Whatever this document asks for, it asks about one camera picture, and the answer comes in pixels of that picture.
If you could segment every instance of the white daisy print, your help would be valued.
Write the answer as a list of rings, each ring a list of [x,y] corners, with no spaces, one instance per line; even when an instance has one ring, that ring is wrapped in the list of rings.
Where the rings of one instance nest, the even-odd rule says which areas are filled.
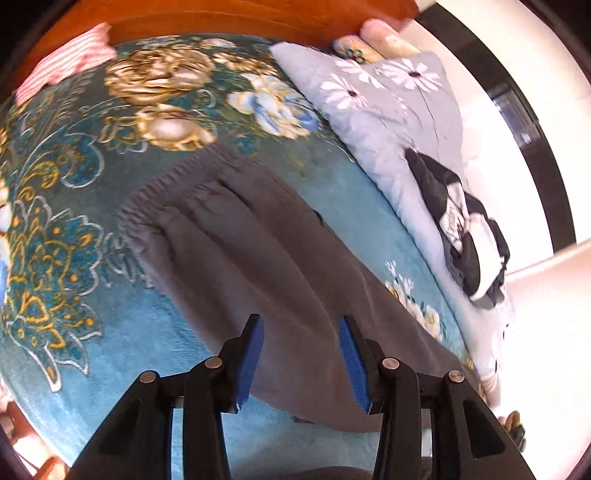
[[[404,100],[403,100],[403,99],[401,99],[401,98],[400,98],[399,96],[397,96],[397,95],[394,95],[394,98],[395,98],[395,99],[398,101],[398,103],[400,104],[400,108],[401,108],[402,110],[408,110],[408,106],[407,106],[407,104],[404,102]]]
[[[384,85],[379,83],[373,76],[366,72],[361,65],[354,60],[335,60],[337,67],[340,67],[343,72],[357,75],[357,78],[364,83],[371,83],[376,88],[385,88]]]
[[[322,82],[322,85],[320,85],[322,90],[333,90],[333,92],[324,99],[326,103],[338,102],[336,105],[338,110],[367,108],[368,101],[355,87],[353,87],[353,85],[334,73],[331,73],[330,77],[334,82],[326,81]]]
[[[424,63],[419,63],[415,67],[409,59],[401,59],[401,62],[388,61],[377,70],[382,75],[390,77],[396,85],[403,85],[409,90],[416,90],[417,87],[425,92],[439,90],[439,75],[428,72],[428,67]]]

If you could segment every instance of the pink striped cloth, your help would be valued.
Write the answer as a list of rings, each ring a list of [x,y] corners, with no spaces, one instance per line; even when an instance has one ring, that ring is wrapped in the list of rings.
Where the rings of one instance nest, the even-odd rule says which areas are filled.
[[[110,28],[108,23],[101,23],[42,59],[17,89],[15,103],[21,106],[46,84],[55,85],[116,58],[117,52],[109,46]]]

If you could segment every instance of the white wall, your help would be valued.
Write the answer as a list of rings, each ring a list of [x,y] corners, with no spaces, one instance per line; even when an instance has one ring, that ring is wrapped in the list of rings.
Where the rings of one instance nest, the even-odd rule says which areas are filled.
[[[509,275],[498,414],[519,410],[537,480],[564,480],[591,442],[591,240]]]
[[[400,34],[420,50],[435,52],[443,62],[462,112],[468,186],[503,231],[511,251],[508,271],[551,257],[552,242],[538,191],[495,104],[452,52],[421,25],[410,22]]]
[[[429,8],[434,3],[437,3],[435,0],[414,0],[418,6],[418,9],[422,12],[423,10]]]
[[[519,0],[440,0],[500,60],[540,120],[564,180],[577,242],[591,238],[591,86],[556,35]]]

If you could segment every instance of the flower print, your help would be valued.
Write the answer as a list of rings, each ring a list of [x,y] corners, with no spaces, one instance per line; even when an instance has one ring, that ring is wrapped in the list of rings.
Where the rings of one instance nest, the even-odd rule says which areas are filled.
[[[318,115],[302,94],[271,75],[242,73],[253,92],[232,92],[228,104],[245,115],[254,115],[261,128],[278,137],[310,135],[320,127]]]
[[[402,110],[408,110],[408,106],[407,106],[406,102],[404,101],[404,99],[400,98],[398,95],[393,95],[393,96],[400,104],[400,108]]]
[[[258,59],[245,59],[233,53],[216,53],[212,55],[215,63],[221,63],[234,72],[254,72],[259,75],[279,75],[275,67]]]
[[[0,260],[10,266],[10,245],[7,232],[12,222],[12,205],[8,201],[10,192],[4,179],[0,178]]]
[[[337,67],[340,67],[343,72],[357,75],[357,78],[364,83],[371,83],[376,88],[385,88],[379,83],[372,75],[366,72],[361,66],[354,60],[335,60]]]
[[[146,106],[135,115],[139,134],[163,150],[195,150],[216,139],[191,113],[167,103]]]
[[[396,262],[395,261],[391,261],[391,262],[386,262],[386,268],[388,269],[388,271],[390,272],[390,274],[396,278],[398,276],[398,274],[396,273]]]
[[[424,63],[419,63],[414,67],[409,59],[401,59],[401,62],[387,61],[376,71],[381,75],[391,77],[396,85],[403,85],[409,90],[415,90],[417,87],[425,92],[439,90],[441,86],[439,75],[435,72],[427,72],[428,67]]]
[[[85,341],[102,336],[100,319],[85,297],[98,284],[103,229],[69,210],[53,215],[41,196],[29,208],[16,200],[13,210],[0,323],[43,369],[55,392],[65,365],[89,374]]]
[[[182,43],[183,39],[180,35],[162,35],[160,37],[146,38],[138,40],[135,44],[141,48],[159,48],[170,47],[172,45]]]
[[[425,330],[428,331],[429,334],[435,338],[435,340],[441,342],[443,340],[443,332],[441,331],[441,322],[437,311],[430,305],[427,305],[425,308],[424,318]]]
[[[236,48],[236,44],[223,38],[206,38],[198,43],[201,48]]]
[[[334,82],[325,81],[320,85],[322,90],[333,90],[333,92],[326,97],[326,103],[338,102],[336,105],[338,110],[367,108],[368,101],[356,88],[353,87],[353,85],[334,73],[331,73],[330,77]]]
[[[6,127],[0,128],[0,157],[4,153],[4,149],[8,145],[8,132]]]
[[[369,63],[363,56],[363,52],[361,50],[358,50],[357,48],[347,48],[345,49],[344,54],[347,56],[348,59],[351,59],[356,63]]]
[[[398,284],[398,282],[396,280],[394,280],[393,282],[387,280],[384,283],[384,285],[386,285],[386,288],[390,291],[392,295],[396,297],[396,299],[402,304],[402,306],[406,308],[407,298],[404,294],[404,290]]]
[[[105,69],[105,85],[130,105],[156,105],[211,82],[214,67],[190,47],[137,50]]]
[[[404,278],[402,275],[399,275],[398,278],[400,279],[400,282],[402,282],[406,295],[410,296],[410,293],[414,288],[414,282],[410,278]]]
[[[418,322],[418,324],[425,328],[425,317],[423,316],[423,312],[421,311],[421,307],[419,307],[416,303],[414,303],[411,299],[408,299],[406,308],[410,315],[414,317],[414,319]]]

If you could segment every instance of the gray sweatpants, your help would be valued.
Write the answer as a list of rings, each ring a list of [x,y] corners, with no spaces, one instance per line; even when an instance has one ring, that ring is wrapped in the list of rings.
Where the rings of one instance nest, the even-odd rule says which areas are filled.
[[[379,430],[355,403],[337,321],[417,372],[474,373],[434,340],[319,214],[268,168],[221,145],[198,151],[133,192],[119,228],[148,279],[212,352],[265,320],[252,392],[337,430]]]

